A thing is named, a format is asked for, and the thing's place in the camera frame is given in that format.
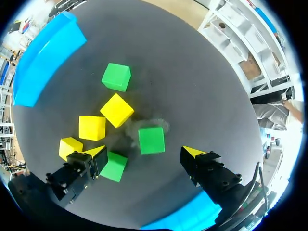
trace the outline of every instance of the hand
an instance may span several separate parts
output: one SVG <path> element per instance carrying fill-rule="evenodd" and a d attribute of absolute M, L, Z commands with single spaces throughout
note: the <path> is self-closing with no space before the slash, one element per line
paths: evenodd
<path fill-rule="evenodd" d="M 287 100 L 284 100 L 282 103 L 283 103 L 283 106 L 288 110 L 290 110 L 290 108 L 293 107 L 292 104 Z"/>

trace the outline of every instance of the round table surface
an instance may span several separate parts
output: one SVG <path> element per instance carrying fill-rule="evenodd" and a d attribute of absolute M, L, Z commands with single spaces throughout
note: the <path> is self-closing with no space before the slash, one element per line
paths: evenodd
<path fill-rule="evenodd" d="M 64 160 L 61 138 L 78 138 L 80 115 L 101 115 L 115 93 L 102 83 L 108 63 L 127 65 L 131 79 L 117 92 L 142 118 L 169 123 L 166 151 L 140 155 L 122 126 L 107 122 L 106 138 L 81 140 L 84 150 L 106 145 L 128 157 L 120 183 L 99 177 L 66 209 L 116 227 L 140 228 L 192 200 L 195 188 L 181 166 L 180 148 L 215 151 L 243 185 L 262 161 L 257 118 L 236 73 L 195 29 L 140 0 L 91 0 L 72 11 L 87 43 L 56 71 L 33 108 L 15 106 L 25 161 L 45 181 Z"/>

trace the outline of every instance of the cube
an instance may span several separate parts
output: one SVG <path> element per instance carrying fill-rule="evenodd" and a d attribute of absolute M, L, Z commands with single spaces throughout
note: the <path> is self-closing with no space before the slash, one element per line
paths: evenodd
<path fill-rule="evenodd" d="M 108 162 L 100 175 L 110 180 L 120 182 L 127 158 L 113 152 L 107 152 Z"/>
<path fill-rule="evenodd" d="M 164 130 L 162 127 L 141 128 L 138 130 L 141 154 L 163 153 L 165 151 Z"/>
<path fill-rule="evenodd" d="M 101 113 L 116 128 L 124 124 L 133 112 L 134 109 L 132 109 L 118 94 L 114 94 L 101 109 Z"/>
<path fill-rule="evenodd" d="M 106 134 L 106 118 L 101 116 L 79 116 L 79 138 L 99 141 Z"/>
<path fill-rule="evenodd" d="M 102 77 L 102 83 L 107 88 L 123 92 L 126 91 L 129 80 L 129 67 L 119 64 L 108 64 Z"/>
<path fill-rule="evenodd" d="M 73 137 L 60 139 L 59 156 L 67 161 L 67 156 L 74 151 L 82 152 L 83 144 Z"/>

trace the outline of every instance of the screw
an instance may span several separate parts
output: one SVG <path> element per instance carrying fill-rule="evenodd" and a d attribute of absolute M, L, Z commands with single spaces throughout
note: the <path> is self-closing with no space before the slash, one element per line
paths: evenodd
<path fill-rule="evenodd" d="M 223 182 L 222 182 L 222 185 L 223 185 L 224 187 L 226 187 L 226 186 L 228 186 L 228 185 L 229 185 L 229 182 L 227 182 L 227 181 L 223 181 Z"/>
<path fill-rule="evenodd" d="M 67 183 L 65 183 L 64 181 L 59 181 L 59 185 L 62 187 L 62 188 L 66 188 L 67 187 Z"/>

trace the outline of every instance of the green cube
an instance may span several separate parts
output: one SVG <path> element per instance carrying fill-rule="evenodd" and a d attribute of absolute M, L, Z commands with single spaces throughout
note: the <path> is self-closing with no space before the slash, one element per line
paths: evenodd
<path fill-rule="evenodd" d="M 120 182 L 127 158 L 113 152 L 107 152 L 108 162 L 102 169 L 100 175 L 110 180 Z"/>
<path fill-rule="evenodd" d="M 125 92 L 130 80 L 129 66 L 108 64 L 102 83 L 109 89 Z"/>
<path fill-rule="evenodd" d="M 138 130 L 141 154 L 163 153 L 165 151 L 164 130 L 162 127 Z"/>

